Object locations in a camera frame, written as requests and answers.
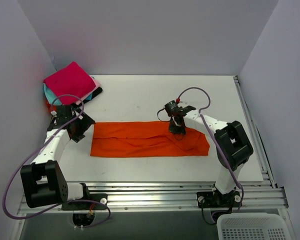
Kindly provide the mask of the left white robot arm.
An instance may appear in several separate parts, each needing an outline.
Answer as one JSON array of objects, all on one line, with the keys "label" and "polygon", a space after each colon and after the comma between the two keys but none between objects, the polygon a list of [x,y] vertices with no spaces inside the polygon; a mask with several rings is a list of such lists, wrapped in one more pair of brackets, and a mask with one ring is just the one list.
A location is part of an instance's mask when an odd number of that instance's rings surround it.
[{"label": "left white robot arm", "polygon": [[20,169],[26,203],[37,208],[72,201],[78,209],[85,210],[91,203],[87,185],[68,183],[59,162],[66,145],[81,141],[95,121],[75,105],[57,106],[52,114],[43,148],[31,164]]}]

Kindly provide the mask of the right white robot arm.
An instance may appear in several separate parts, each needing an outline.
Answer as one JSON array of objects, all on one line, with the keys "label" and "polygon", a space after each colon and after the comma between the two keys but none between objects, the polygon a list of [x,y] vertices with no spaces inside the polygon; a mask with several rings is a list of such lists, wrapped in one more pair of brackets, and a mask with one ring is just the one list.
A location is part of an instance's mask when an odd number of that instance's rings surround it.
[{"label": "right white robot arm", "polygon": [[225,122],[208,115],[203,115],[193,106],[181,107],[172,100],[164,105],[169,121],[169,131],[185,135],[186,129],[196,130],[214,142],[217,157],[222,165],[214,184],[213,203],[224,206],[230,201],[230,192],[242,185],[238,181],[244,164],[253,155],[252,144],[239,121]]}]

